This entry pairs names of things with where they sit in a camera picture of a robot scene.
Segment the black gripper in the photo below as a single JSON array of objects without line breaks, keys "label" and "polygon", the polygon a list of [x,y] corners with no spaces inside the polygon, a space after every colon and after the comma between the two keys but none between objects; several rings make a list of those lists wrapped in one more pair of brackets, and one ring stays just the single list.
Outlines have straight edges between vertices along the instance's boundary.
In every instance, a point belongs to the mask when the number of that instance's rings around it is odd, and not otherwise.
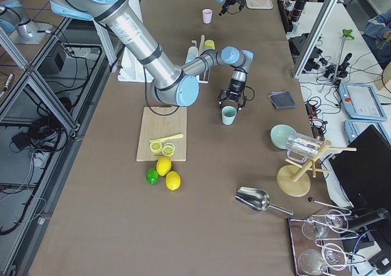
[{"label": "black gripper", "polygon": [[239,4],[240,7],[243,7],[245,5],[245,0],[225,0],[224,4],[222,5],[222,9],[219,12],[219,16],[224,15],[231,5],[235,5],[236,3]]},{"label": "black gripper", "polygon": [[241,111],[245,107],[247,101],[247,96],[244,94],[245,86],[245,81],[231,79],[228,89],[221,89],[218,94],[217,101],[219,108],[222,109],[224,107],[224,103],[229,101],[235,103],[237,111]]}]

